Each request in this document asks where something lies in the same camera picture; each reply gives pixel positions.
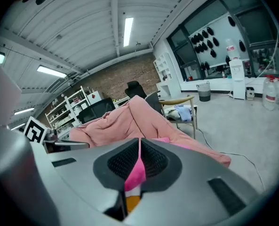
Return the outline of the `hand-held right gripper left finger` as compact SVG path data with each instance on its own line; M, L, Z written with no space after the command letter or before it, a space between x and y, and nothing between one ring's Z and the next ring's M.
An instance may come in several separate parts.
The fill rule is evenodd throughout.
M50 226L122 226L125 179L138 159L138 139L47 154L32 145L41 181L52 201Z

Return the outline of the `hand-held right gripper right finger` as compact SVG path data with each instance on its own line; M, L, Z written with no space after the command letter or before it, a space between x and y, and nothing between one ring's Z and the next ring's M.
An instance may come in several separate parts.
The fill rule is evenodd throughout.
M146 181L128 226L244 226L255 215L257 191L213 158L142 139Z

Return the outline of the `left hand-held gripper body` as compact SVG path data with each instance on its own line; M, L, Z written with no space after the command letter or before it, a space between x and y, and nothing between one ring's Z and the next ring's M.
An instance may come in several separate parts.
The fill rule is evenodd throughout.
M33 117L29 118L24 128L24 135L31 142L42 144L47 153L89 148L89 144L85 142L59 139L55 129L48 128Z

